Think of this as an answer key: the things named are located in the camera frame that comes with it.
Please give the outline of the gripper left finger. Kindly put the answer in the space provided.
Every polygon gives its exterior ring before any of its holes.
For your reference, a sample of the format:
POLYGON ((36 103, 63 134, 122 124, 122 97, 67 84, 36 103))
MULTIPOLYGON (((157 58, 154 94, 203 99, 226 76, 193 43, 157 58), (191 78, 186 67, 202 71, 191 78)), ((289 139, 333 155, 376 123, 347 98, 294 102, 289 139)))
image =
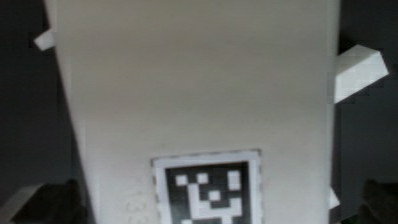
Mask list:
POLYGON ((79 182, 24 187, 0 206, 0 224, 90 224, 79 182))

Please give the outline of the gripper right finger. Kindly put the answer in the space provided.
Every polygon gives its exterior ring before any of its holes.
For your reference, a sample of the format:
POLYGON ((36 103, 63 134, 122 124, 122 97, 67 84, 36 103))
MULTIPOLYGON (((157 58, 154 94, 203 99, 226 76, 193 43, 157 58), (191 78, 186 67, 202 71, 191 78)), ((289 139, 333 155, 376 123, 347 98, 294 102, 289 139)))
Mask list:
POLYGON ((398 182, 367 181, 356 224, 398 224, 398 182))

